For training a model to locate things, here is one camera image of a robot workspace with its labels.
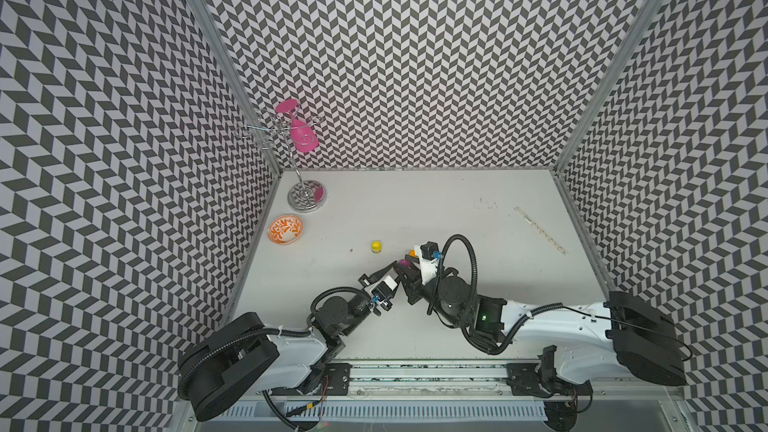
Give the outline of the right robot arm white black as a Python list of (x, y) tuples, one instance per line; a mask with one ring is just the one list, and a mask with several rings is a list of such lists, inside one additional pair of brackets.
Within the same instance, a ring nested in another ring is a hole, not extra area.
[(429, 281), (406, 260), (394, 266), (410, 303), (432, 305), (444, 326), (458, 330), (488, 356), (515, 342), (542, 344), (535, 391), (569, 394), (595, 378), (632, 376), (655, 385), (681, 387), (692, 350), (672, 318), (627, 292), (612, 291), (604, 302), (566, 306), (523, 304), (485, 295), (449, 269)]

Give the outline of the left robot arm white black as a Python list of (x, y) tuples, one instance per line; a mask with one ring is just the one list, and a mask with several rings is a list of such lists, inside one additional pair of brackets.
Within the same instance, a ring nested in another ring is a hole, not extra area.
[(249, 392), (289, 391), (308, 395), (327, 389), (329, 364), (345, 347), (343, 339), (370, 315), (392, 307), (399, 265), (318, 294), (302, 330), (265, 325), (247, 312), (192, 346), (178, 362), (177, 393), (200, 421), (211, 420)]

